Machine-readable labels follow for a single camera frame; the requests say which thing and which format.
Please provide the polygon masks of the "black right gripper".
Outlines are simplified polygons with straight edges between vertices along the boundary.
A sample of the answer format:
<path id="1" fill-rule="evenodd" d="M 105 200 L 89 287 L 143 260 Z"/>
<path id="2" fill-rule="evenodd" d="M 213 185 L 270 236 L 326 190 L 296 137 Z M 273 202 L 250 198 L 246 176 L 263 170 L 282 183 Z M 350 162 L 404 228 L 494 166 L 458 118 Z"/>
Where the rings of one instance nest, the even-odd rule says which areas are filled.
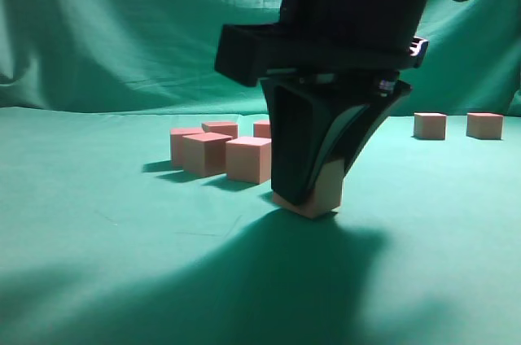
<path id="1" fill-rule="evenodd" d="M 337 73 L 352 69 L 400 71 L 420 66 L 428 42 L 415 33 L 427 0 L 282 0 L 273 24 L 221 30 L 216 72 L 253 87 L 262 77 Z M 341 159 L 345 176 L 373 133 L 412 86 L 298 85 L 261 82 L 272 139 L 271 186 L 304 203 L 326 161 Z"/>

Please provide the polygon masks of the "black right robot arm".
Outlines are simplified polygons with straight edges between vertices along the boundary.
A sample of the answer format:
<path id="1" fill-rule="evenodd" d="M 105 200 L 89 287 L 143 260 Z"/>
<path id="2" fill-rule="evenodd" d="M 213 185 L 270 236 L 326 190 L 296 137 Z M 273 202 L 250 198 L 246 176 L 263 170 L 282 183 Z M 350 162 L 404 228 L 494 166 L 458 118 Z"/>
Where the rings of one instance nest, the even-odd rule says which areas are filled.
<path id="1" fill-rule="evenodd" d="M 272 138 L 274 192 L 295 205 L 310 196 L 323 164 L 350 168 L 411 87 L 414 48 L 427 0 L 282 0 L 276 23 L 227 24 L 215 69 L 260 85 Z"/>

